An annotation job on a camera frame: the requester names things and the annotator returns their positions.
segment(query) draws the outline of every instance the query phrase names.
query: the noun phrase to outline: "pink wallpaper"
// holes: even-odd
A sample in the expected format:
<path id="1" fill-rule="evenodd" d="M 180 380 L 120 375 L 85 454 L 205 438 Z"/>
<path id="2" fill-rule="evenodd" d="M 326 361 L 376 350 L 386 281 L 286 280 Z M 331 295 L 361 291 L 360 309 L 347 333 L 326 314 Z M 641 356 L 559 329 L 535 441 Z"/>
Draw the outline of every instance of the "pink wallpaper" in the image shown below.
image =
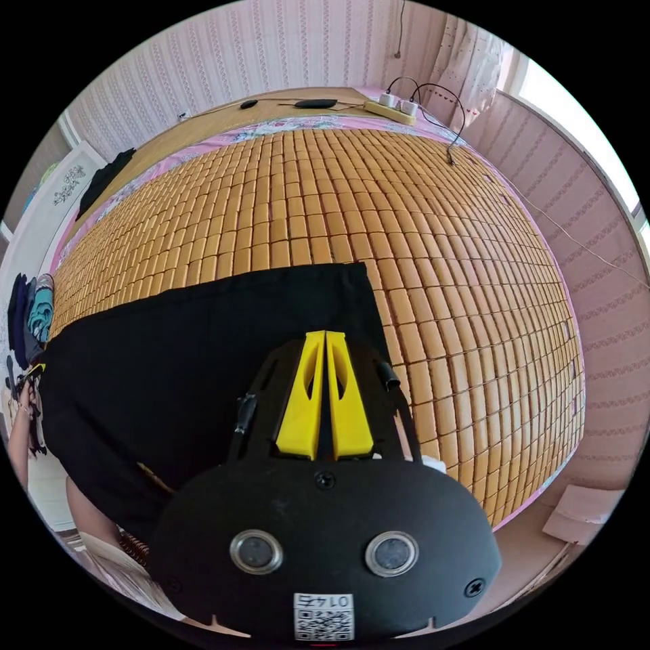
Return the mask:
<path id="1" fill-rule="evenodd" d="M 135 48 L 70 105 L 82 139 L 106 160 L 172 127 L 177 116 L 306 86 L 386 87 L 433 71 L 446 14 L 402 0 L 242 0 Z M 393 88 L 412 91 L 410 81 Z"/>
<path id="2" fill-rule="evenodd" d="M 584 157 L 534 111 L 499 93 L 463 136 L 574 239 L 646 278 L 622 208 Z M 540 497 L 556 504 L 568 483 L 606 490 L 627 485 L 650 418 L 650 292 L 530 211 L 569 287 L 586 373 L 584 438 Z"/>

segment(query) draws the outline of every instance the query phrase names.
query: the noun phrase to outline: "power strip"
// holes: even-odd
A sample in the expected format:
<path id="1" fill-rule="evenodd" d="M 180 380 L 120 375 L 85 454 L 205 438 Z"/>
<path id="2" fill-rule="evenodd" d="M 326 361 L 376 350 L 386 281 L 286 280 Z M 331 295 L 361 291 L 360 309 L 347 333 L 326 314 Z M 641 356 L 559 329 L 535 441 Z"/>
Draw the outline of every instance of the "power strip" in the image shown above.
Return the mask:
<path id="1" fill-rule="evenodd" d="M 366 100 L 364 103 L 364 110 L 367 110 L 369 113 L 375 113 L 375 115 L 381 115 L 382 117 L 388 118 L 393 122 L 406 124 L 408 127 L 412 127 L 417 119 L 415 115 L 407 115 L 401 110 L 388 108 L 388 106 L 382 106 L 380 103 L 373 102 L 372 100 Z"/>

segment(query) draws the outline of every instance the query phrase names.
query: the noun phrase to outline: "black cloth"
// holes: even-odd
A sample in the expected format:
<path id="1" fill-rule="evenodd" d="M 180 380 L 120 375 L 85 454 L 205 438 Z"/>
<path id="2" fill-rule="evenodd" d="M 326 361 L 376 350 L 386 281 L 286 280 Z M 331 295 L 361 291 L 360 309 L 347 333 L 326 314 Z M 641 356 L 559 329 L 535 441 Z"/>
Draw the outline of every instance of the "black cloth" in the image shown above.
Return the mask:
<path id="1" fill-rule="evenodd" d="M 9 298 L 9 306 L 7 307 L 7 336 L 9 338 L 9 349 L 14 349 L 14 320 L 16 318 L 16 305 L 18 303 L 18 287 L 24 284 L 27 277 L 19 273 L 14 280 L 14 287 L 12 288 L 12 296 Z"/>
<path id="2" fill-rule="evenodd" d="M 18 285 L 18 294 L 16 295 L 16 312 L 14 313 L 14 356 L 18 365 L 27 370 L 29 363 L 25 351 L 24 323 L 25 311 L 27 309 L 27 294 L 29 287 L 27 277 L 23 276 Z"/>
<path id="3" fill-rule="evenodd" d="M 133 158 L 133 154 L 135 154 L 135 149 L 122 151 L 117 154 L 113 162 L 95 172 L 88 189 L 83 193 L 79 201 L 79 214 L 76 216 L 75 221 L 84 212 L 87 212 L 88 208 L 100 197 L 100 194 L 108 187 L 109 183 L 126 167 L 127 163 Z"/>
<path id="4" fill-rule="evenodd" d="M 147 542 L 169 494 L 226 458 L 269 352 L 338 330 L 388 358 L 364 264 L 273 269 L 165 291 L 87 316 L 47 346 L 45 445 L 107 517 Z"/>

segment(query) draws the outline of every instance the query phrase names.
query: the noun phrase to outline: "hand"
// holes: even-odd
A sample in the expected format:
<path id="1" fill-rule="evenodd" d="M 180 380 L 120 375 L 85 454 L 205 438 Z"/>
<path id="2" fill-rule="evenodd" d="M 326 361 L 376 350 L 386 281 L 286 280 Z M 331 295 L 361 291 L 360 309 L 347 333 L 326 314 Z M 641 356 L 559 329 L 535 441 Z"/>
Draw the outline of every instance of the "hand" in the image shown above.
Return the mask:
<path id="1" fill-rule="evenodd" d="M 29 381 L 25 381 L 25 385 L 22 387 L 22 392 L 20 393 L 20 399 L 18 400 L 20 406 L 29 413 L 30 418 L 32 417 L 32 405 L 36 404 L 36 395 L 34 394 L 34 389 Z"/>

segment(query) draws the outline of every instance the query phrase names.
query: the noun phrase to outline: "bamboo mat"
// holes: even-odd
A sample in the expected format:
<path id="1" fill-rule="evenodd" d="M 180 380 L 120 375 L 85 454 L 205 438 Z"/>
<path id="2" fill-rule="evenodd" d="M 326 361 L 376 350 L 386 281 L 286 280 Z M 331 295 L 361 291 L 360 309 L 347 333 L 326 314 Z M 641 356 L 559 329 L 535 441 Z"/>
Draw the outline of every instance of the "bamboo mat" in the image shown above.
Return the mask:
<path id="1" fill-rule="evenodd" d="M 105 200 L 110 198 L 134 178 L 146 172 L 152 165 L 155 165 L 157 162 L 159 163 L 166 157 L 176 153 L 176 151 L 180 151 L 197 142 L 203 142 L 203 140 L 217 133 L 225 133 L 226 131 L 239 129 L 249 124 L 257 124 L 266 120 L 278 120 L 284 117 L 309 117 L 331 114 L 332 110 L 314 110 L 313 108 L 293 108 L 291 106 L 279 105 L 280 102 L 284 103 L 290 100 L 314 100 L 322 98 L 336 98 L 340 102 L 349 102 L 350 104 L 363 104 L 366 100 L 366 97 L 354 88 L 314 87 L 281 90 L 248 97 L 247 99 L 259 100 L 259 103 L 252 108 L 240 109 L 239 107 L 244 100 L 238 100 L 237 102 L 224 104 L 205 113 L 195 115 L 163 131 L 135 152 L 129 164 L 110 182 L 109 186 L 100 194 L 99 198 L 75 223 L 74 227 L 68 233 L 64 244 L 67 244 L 72 239 L 86 218 L 91 216 Z M 344 106 L 343 104 L 339 104 L 336 107 L 336 113 L 339 115 L 357 115 L 366 118 L 382 119 L 377 115 L 373 115 L 373 113 L 368 113 L 360 108 Z"/>
<path id="2" fill-rule="evenodd" d="M 290 131 L 199 156 L 126 198 L 56 273 L 53 335 L 256 269 L 361 260 L 422 452 L 496 525 L 577 446 L 583 368 L 559 271 L 478 158 L 384 131 Z"/>

